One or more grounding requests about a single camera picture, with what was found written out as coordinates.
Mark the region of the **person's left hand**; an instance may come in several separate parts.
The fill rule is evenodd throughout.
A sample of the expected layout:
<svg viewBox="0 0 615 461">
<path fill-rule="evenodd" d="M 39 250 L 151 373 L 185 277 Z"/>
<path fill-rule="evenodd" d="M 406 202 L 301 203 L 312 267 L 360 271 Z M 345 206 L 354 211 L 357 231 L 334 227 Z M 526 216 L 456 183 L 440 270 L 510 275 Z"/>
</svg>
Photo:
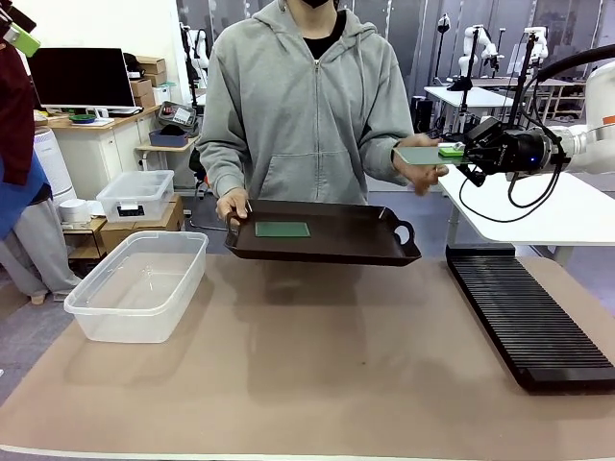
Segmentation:
<svg viewBox="0 0 615 461">
<path fill-rule="evenodd" d="M 429 138 L 427 135 L 419 133 L 403 138 L 398 141 L 396 147 L 436 147 L 439 139 Z M 406 163 L 397 152 L 392 153 L 392 164 L 396 171 L 414 186 L 414 192 L 419 196 L 424 196 L 429 189 L 439 183 L 439 179 L 449 173 L 446 165 L 411 165 Z"/>
</svg>

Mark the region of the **person's right hand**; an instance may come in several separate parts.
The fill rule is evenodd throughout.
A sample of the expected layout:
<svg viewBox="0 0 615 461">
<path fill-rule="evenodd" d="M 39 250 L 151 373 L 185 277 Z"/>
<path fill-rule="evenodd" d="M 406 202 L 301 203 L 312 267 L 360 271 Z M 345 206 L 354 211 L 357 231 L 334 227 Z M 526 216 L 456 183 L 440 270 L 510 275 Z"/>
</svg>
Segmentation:
<svg viewBox="0 0 615 461">
<path fill-rule="evenodd" d="M 235 213 L 240 219 L 248 217 L 248 193 L 245 189 L 236 187 L 222 195 L 216 204 L 216 212 L 221 220 L 226 220 L 230 213 Z"/>
</svg>

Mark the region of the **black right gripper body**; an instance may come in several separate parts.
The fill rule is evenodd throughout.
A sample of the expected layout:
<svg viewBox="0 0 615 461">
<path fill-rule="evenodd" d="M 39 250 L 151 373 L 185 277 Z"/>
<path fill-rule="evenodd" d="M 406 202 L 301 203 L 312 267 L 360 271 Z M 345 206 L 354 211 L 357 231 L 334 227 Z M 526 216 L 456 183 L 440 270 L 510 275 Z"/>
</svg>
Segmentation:
<svg viewBox="0 0 615 461">
<path fill-rule="evenodd" d="M 466 156 L 486 176 L 498 173 L 534 175 L 552 172 L 554 132 L 546 127 L 508 129 L 498 119 L 485 119 L 464 135 Z"/>
</svg>

